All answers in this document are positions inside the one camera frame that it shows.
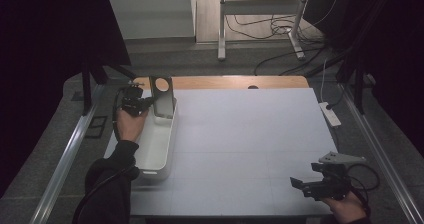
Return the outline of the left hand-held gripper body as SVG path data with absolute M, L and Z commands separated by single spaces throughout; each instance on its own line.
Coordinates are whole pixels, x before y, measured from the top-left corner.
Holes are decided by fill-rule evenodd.
M 144 106 L 143 89 L 138 84 L 132 84 L 122 89 L 121 108 L 133 117 L 140 116 L 149 107 Z

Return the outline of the black floor plate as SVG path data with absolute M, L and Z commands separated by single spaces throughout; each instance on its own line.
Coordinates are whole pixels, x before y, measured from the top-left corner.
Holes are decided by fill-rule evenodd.
M 100 139 L 106 127 L 107 116 L 94 116 L 87 128 L 87 139 Z

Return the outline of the person's right hand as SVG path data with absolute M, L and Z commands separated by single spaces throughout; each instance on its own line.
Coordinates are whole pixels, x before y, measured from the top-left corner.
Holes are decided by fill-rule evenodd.
M 352 192 L 349 192 L 343 200 L 323 198 L 322 202 L 329 206 L 339 224 L 350 224 L 366 217 L 362 202 Z

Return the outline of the white cabinet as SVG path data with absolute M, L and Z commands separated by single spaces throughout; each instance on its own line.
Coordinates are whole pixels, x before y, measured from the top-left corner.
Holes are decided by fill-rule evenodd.
M 193 0 L 109 0 L 124 39 L 195 36 Z

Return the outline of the dark curtain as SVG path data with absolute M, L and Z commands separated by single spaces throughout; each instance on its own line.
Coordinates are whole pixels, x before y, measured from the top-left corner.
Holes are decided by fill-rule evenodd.
M 0 198 L 55 113 L 63 85 L 128 65 L 110 0 L 0 0 Z
M 374 97 L 424 157 L 424 0 L 308 0 L 304 19 L 351 50 L 337 79 L 371 75 Z

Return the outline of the black metal stand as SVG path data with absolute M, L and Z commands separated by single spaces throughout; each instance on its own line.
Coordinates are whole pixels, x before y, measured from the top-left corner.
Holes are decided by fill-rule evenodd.
M 345 59 L 336 74 L 339 83 L 348 84 L 353 79 L 353 103 L 360 114 L 364 114 L 363 89 L 366 87 L 364 77 L 367 75 L 364 62 Z
M 84 108 L 82 112 L 83 116 L 86 116 L 89 113 L 91 107 L 94 104 L 91 91 L 91 78 L 94 78 L 94 81 L 97 84 L 101 85 L 106 84 L 109 80 L 109 77 L 104 69 L 105 66 L 110 67 L 113 70 L 123 74 L 130 80 L 134 80 L 137 77 L 135 73 L 123 67 L 122 65 L 115 64 L 112 61 L 102 57 L 98 57 L 96 60 L 83 61 L 81 64 L 84 103 Z

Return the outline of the white desk frame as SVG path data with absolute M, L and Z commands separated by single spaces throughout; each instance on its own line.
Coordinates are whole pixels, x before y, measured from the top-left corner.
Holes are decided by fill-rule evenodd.
M 298 40 L 298 28 L 303 17 L 307 0 L 220 0 L 218 60 L 226 58 L 225 17 L 227 15 L 295 15 L 288 38 L 298 60 L 306 56 Z

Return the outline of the white plastic bin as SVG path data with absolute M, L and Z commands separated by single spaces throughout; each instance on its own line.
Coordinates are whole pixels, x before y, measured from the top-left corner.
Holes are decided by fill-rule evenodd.
M 141 177 L 164 180 L 170 175 L 177 127 L 178 105 L 171 118 L 157 117 L 150 109 L 135 154 Z

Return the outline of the white board sheet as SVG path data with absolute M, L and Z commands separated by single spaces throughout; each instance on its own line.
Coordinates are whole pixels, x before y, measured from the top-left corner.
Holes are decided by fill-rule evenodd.
M 328 213 L 290 178 L 335 144 L 310 88 L 178 90 L 170 175 L 139 177 L 131 213 L 159 217 L 295 217 Z

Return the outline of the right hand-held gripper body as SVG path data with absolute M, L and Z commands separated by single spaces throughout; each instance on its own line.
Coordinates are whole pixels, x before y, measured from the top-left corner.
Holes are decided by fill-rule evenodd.
M 351 181 L 348 177 L 347 164 L 363 164 L 365 157 L 351 156 L 330 151 L 318 159 L 326 168 L 321 181 L 304 183 L 301 190 L 305 197 L 312 197 L 315 201 L 321 198 L 342 200 L 350 191 Z

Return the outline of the person's left hand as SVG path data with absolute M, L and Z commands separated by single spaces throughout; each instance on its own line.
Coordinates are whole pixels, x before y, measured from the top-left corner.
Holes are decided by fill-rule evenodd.
M 136 142 L 141 135 L 148 111 L 142 112 L 139 116 L 131 116 L 126 111 L 119 109 L 117 112 L 117 129 L 121 140 Z

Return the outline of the aluminium rail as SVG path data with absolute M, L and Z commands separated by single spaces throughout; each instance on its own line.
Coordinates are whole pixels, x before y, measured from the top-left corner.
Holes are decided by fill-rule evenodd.
M 362 109 L 349 88 L 340 91 L 371 152 L 369 160 L 382 174 L 371 200 L 374 224 L 424 224 L 424 157 L 369 90 L 363 92 Z
M 61 158 L 50 178 L 50 181 L 31 217 L 29 224 L 46 224 L 64 185 L 73 161 L 84 139 L 88 126 L 99 105 L 105 85 L 97 84 L 92 92 L 92 104 L 86 114 L 82 115 L 70 136 Z

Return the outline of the white power strip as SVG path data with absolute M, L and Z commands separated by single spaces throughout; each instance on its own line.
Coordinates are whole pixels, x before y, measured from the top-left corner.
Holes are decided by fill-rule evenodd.
M 332 110 L 332 107 L 330 104 L 328 104 L 327 102 L 321 102 L 319 106 L 321 108 L 321 111 L 325 119 L 327 120 L 328 124 L 331 127 L 338 127 L 341 125 L 339 118 L 337 117 L 335 112 Z

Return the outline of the wooden table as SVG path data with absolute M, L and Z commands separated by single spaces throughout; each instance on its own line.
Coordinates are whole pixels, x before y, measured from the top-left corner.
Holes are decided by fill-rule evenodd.
M 182 76 L 173 77 L 174 90 L 181 89 L 281 89 L 308 88 L 303 76 Z

